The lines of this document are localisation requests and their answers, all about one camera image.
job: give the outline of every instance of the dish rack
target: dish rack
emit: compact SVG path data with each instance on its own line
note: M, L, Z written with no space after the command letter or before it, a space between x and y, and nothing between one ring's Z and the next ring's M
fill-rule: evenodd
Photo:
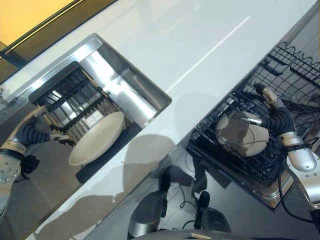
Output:
M68 134L64 141L74 146L103 117L121 111L115 102L96 85L77 62L72 62L29 95L37 106L47 106L44 119L56 134ZM132 121L125 116L124 128Z
M277 178L286 154L277 135L269 131L267 147L249 157L232 155L217 142L215 125L231 111L245 111L258 117L269 117L270 111L254 84L272 89L288 108L297 132L304 137L320 122L320 63L313 62L286 42L276 45L264 59L216 106L194 129L190 142L196 144L234 173L245 174L264 186Z

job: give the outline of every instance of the plate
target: plate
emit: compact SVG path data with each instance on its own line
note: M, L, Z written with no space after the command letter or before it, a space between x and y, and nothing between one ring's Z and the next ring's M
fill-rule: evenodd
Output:
M245 117L257 118L249 112L233 111L223 116L215 126L219 144L229 153L241 157L260 153L269 141L268 130L240 120Z
M69 157L69 164L84 165L99 158L115 143L124 125L125 116L120 111L101 119L75 145Z

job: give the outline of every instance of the glossy white surface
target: glossy white surface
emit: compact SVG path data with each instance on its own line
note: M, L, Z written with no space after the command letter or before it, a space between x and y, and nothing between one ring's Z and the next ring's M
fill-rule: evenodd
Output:
M99 158L115 143L124 125L125 115L120 111L105 116L75 145L69 157L69 164L85 165Z
M5 85L12 93L97 33L172 98L150 125L35 231L38 239L86 236L315 2L119 0L11 77ZM102 196L106 200L99 205Z

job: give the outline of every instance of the wire dish rack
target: wire dish rack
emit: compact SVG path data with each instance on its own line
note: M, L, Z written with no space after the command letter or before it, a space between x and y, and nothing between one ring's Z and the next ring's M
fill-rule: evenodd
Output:
M47 106L44 119L56 134L68 134L76 144L103 117L121 111L115 102L96 85L91 76L72 62L29 96L38 106ZM132 121L125 116L127 128Z
M232 155L217 142L215 125L231 111L245 111L268 117L269 109L254 89L262 83L272 89L292 115L297 132L304 137L320 122L320 63L313 62L286 42L276 45L265 58L194 129L190 141L196 143L235 173L242 172L265 186L277 178L286 155L274 132L269 131L267 147L249 157Z

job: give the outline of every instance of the metal grid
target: metal grid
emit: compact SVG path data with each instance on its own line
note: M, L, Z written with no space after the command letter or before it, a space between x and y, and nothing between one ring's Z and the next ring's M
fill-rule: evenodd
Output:
M319 67L320 63L313 63L311 57L305 57L292 46L288 47L286 42L278 44L195 128L191 140L207 149L217 161L250 175L266 186L270 185L286 157L280 150L276 134L269 131L269 142L261 153L241 157L220 147L215 124L222 115L231 111L268 117L269 109L254 89L255 83L262 83L281 98L295 121L298 133L304 136L320 119Z
M56 134L68 134L69 145L76 144L92 127L87 121L99 121L120 108L111 98L99 88L93 79L78 67L66 75L63 80L51 86L49 91L42 94L35 104L47 106L44 119ZM131 121L125 117L125 126Z

